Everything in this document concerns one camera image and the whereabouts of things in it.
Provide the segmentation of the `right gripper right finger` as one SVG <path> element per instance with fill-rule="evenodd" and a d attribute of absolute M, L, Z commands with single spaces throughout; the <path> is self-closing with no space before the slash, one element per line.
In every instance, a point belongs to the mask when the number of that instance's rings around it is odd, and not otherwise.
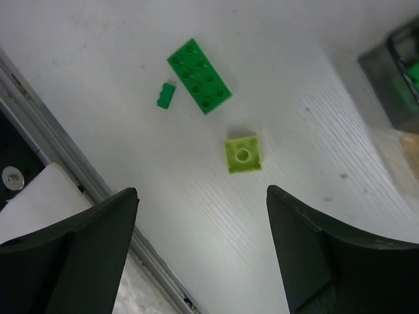
<path fill-rule="evenodd" d="M 372 234 L 278 186 L 266 205 L 291 313 L 417 313 L 418 245 Z"/>

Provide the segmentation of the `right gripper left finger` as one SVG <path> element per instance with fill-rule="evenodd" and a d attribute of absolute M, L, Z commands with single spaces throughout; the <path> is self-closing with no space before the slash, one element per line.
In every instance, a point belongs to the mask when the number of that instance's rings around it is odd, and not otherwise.
<path fill-rule="evenodd" d="M 126 188 L 1 244 L 2 313 L 111 313 L 139 199 Z"/>

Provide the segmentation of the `lime lego brick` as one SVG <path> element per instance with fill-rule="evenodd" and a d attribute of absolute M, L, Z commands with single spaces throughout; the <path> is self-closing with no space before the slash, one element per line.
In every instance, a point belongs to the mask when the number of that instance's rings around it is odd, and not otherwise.
<path fill-rule="evenodd" d="M 224 142 L 230 174 L 262 170 L 259 138 L 256 135 L 228 139 Z"/>

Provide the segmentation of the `tiny dark green lego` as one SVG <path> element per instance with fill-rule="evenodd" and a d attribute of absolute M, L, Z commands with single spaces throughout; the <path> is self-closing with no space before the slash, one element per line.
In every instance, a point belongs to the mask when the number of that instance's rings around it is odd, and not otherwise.
<path fill-rule="evenodd" d="M 162 109 L 168 109 L 170 106 L 173 94 L 175 92 L 175 85 L 165 82 L 157 99 L 157 106 Z"/>

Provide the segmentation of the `dark green lego plate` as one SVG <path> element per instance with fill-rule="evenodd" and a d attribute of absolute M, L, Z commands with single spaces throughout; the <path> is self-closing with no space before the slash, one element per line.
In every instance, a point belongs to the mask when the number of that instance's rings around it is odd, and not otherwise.
<path fill-rule="evenodd" d="M 209 114 L 232 96 L 194 39 L 178 48 L 167 61 L 204 114 Z"/>

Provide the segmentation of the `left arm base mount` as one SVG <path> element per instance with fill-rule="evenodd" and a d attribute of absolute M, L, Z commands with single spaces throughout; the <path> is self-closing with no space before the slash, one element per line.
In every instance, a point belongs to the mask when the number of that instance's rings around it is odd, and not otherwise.
<path fill-rule="evenodd" d="M 42 172 L 44 163 L 21 125 L 1 110 L 1 208 Z"/>

